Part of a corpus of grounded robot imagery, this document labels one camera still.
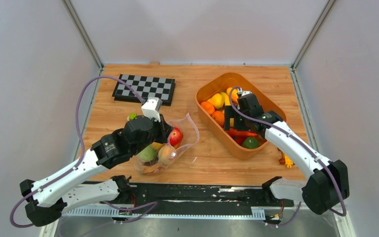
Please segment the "green toy cabbage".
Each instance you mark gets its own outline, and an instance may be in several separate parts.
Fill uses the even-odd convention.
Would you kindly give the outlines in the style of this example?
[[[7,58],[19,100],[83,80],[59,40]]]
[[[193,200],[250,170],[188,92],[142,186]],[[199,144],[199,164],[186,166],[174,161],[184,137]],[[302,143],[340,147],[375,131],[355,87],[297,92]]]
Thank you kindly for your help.
[[[157,150],[152,148],[151,146],[147,146],[136,156],[141,162],[151,162],[156,158]]]

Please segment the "orange toy sausage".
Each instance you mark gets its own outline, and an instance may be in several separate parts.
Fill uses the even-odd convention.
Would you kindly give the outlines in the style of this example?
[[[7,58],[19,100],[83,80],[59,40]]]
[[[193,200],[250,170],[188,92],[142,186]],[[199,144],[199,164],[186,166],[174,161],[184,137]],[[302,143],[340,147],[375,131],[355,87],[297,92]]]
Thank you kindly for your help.
[[[144,166],[142,169],[142,173],[145,175],[156,174],[156,173],[159,173],[160,171],[162,171],[163,169],[164,169],[164,167],[161,165],[158,165],[158,164],[152,165],[152,166]]]

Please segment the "clear zip top bag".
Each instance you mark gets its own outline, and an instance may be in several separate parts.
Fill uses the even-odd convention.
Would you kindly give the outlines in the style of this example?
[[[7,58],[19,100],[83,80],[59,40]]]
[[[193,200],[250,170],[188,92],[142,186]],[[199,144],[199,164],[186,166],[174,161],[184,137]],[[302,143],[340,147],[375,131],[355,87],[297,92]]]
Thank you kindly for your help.
[[[199,130],[189,113],[182,119],[170,120],[168,124],[173,126],[173,131],[166,143],[153,142],[134,156],[135,167],[141,174],[156,174],[167,169],[198,143]]]

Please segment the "orange plastic basket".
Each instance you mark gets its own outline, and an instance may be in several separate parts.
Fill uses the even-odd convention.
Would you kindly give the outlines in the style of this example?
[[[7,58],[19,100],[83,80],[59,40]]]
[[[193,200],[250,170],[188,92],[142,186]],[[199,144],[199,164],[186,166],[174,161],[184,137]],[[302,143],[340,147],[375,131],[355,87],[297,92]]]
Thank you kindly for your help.
[[[270,98],[263,94],[258,88],[251,84],[246,78],[238,73],[225,73],[216,79],[208,82],[200,87],[195,95],[196,105],[198,106],[198,114],[201,121],[207,128],[214,134],[214,136],[223,144],[229,153],[238,159],[250,159],[269,144],[268,141],[257,137],[260,146],[255,149],[247,149],[236,143],[231,136],[229,136],[222,127],[220,127],[215,120],[202,108],[201,102],[210,99],[214,94],[226,91],[229,87],[239,86],[244,90],[249,90],[254,93],[263,109],[268,112],[275,111],[284,121],[287,120],[287,115],[282,108],[274,103]]]

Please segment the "red toy apple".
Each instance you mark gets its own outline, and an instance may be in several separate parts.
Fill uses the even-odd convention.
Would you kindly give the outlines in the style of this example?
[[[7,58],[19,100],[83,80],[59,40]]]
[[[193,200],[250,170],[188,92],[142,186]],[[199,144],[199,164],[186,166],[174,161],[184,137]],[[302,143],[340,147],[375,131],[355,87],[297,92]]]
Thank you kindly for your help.
[[[180,147],[180,144],[183,138],[184,138],[183,132],[179,128],[174,127],[172,132],[169,135],[168,142],[172,147],[177,149],[178,147]]]

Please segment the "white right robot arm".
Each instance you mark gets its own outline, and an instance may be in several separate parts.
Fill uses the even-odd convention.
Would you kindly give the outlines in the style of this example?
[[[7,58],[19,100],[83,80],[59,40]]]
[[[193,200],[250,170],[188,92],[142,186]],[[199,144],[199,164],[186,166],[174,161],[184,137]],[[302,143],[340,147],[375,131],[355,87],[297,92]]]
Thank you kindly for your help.
[[[275,145],[286,154],[299,168],[305,181],[288,180],[276,176],[263,183],[263,202],[275,206],[282,199],[306,204],[315,214],[330,210],[339,216],[346,216],[344,200],[349,197],[347,166],[341,160],[332,161],[303,141],[286,121],[275,111],[265,112],[255,94],[238,86],[230,90],[237,95],[237,103],[225,107],[224,130],[233,128],[238,131],[256,133]]]

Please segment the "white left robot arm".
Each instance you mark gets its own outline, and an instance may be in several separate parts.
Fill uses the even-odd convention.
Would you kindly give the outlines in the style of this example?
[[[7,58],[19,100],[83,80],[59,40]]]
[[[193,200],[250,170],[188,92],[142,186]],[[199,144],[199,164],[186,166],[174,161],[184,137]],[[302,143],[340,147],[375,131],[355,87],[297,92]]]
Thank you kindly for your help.
[[[81,187],[88,178],[128,162],[153,142],[166,143],[174,127],[164,118],[137,116],[124,128],[104,135],[84,156],[57,173],[39,181],[24,180],[21,194],[27,201],[25,211],[32,225],[48,225],[72,209],[95,202],[116,200],[120,204],[131,199],[129,179],[124,175],[96,185]]]

